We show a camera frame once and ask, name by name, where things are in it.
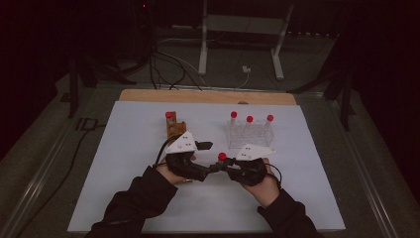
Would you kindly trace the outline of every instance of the metal frame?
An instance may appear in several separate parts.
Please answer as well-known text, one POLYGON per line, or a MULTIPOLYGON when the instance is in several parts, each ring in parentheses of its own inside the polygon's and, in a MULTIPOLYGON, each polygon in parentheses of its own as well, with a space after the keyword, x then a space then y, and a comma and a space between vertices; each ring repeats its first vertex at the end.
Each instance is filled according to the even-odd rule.
POLYGON ((286 35, 288 23, 293 11, 293 4, 290 4, 284 19, 254 18, 254 17, 234 17, 211 15, 207 13, 207 0, 203 2, 203 27, 201 39, 200 62, 198 65, 198 73, 206 74, 207 69, 207 31, 224 31, 224 32, 247 32, 259 34, 278 34, 277 44, 271 49, 272 64, 274 66, 275 78, 283 80, 284 74, 281 68, 279 53, 286 35))

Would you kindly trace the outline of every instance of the white paper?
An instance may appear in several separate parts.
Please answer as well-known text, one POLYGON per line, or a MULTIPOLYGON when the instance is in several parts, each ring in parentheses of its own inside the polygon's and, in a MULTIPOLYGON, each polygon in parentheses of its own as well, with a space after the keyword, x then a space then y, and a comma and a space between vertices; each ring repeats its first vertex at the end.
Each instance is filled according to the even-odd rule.
MULTIPOLYGON (((213 142, 209 151, 195 153, 196 164, 209 166, 220 152, 235 157, 240 149, 228 150, 226 121, 232 111, 239 119, 252 115, 274 116, 271 127, 276 153, 270 162, 282 173, 282 186, 306 206, 306 213, 319 230, 340 230, 345 225, 325 175, 303 113, 299 106, 204 103, 115 103, 97 154, 77 202, 68 231, 86 232, 102 220, 115 192, 129 188, 158 155, 166 139, 164 113, 176 111, 178 122, 198 142, 213 142)), ((148 219, 144 232, 218 233, 267 232, 270 228, 257 213, 258 203, 226 173, 211 174, 204 182, 179 185, 166 212, 148 219)))

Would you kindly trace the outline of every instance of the hand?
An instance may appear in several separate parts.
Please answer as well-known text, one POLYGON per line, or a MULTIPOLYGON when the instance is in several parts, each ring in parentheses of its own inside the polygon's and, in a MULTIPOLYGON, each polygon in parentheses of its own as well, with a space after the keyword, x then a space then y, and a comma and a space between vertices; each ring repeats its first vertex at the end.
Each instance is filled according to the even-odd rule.
MULTIPOLYGON (((192 161, 195 160, 195 156, 193 155, 190 158, 192 161)), ((166 163, 166 160, 163 158, 163 160, 160 161, 161 164, 166 163)), ((161 165, 161 166, 157 166, 157 171, 164 176, 164 178, 166 180, 168 180, 170 183, 172 183, 173 185, 177 184, 177 183, 182 183, 183 181, 187 180, 187 178, 184 177, 179 177, 176 174, 172 173, 168 168, 167 165, 161 165)))
MULTIPOLYGON (((265 164, 269 164, 269 160, 267 158, 262 159, 265 164)), ((269 174, 272 174, 271 167, 266 165, 266 170, 269 174)), ((278 190, 277 180, 270 176, 265 176, 263 181, 254 186, 248 186, 242 184, 242 187, 250 192, 260 203, 263 208, 268 207, 272 204, 275 199, 280 195, 280 191, 278 190)))

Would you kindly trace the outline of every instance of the black sleeve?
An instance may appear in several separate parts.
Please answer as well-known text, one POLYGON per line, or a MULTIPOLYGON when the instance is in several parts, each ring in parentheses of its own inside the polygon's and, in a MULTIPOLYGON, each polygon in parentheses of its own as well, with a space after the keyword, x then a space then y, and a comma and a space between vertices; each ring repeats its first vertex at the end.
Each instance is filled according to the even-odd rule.
POLYGON ((278 198, 266 209, 261 206, 258 212, 266 220, 274 234, 281 238, 320 238, 312 223, 305 214, 305 206, 295 201, 284 189, 278 198))
POLYGON ((86 238, 139 237, 147 218, 161 215, 177 188, 148 167, 134 178, 127 191, 119 191, 108 204, 101 222, 92 225, 86 238))

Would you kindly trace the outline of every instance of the plug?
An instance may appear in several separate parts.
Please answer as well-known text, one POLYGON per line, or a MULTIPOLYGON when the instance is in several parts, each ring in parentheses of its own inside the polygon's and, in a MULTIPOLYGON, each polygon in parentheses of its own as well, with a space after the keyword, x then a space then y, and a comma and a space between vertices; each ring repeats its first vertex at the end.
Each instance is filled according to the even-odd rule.
POLYGON ((242 71, 243 72, 251 72, 251 67, 249 65, 243 65, 242 66, 242 71))

